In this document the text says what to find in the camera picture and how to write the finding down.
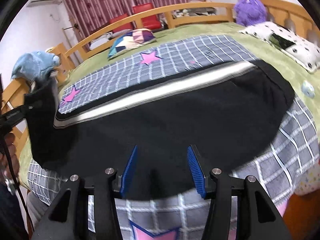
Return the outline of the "person's left hand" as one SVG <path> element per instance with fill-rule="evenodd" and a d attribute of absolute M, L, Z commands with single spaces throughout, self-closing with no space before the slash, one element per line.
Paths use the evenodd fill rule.
<path fill-rule="evenodd" d="M 5 142 L 6 145 L 8 147 L 9 153 L 10 153 L 10 158 L 11 158 L 11 163 L 12 163 L 12 169 L 14 172 L 14 176 L 17 177 L 18 173 L 19 173 L 19 169 L 20 169 L 20 164 L 16 155 L 16 147 L 14 145 L 14 141 L 15 141 L 15 136 L 13 133 L 9 133 L 7 134 L 5 137 Z M 1 153 L 1 164 L 4 167 L 4 174 L 9 177 L 10 179 L 12 179 L 12 175 L 10 173 L 10 168 L 8 166 L 8 160 L 7 157 Z"/>

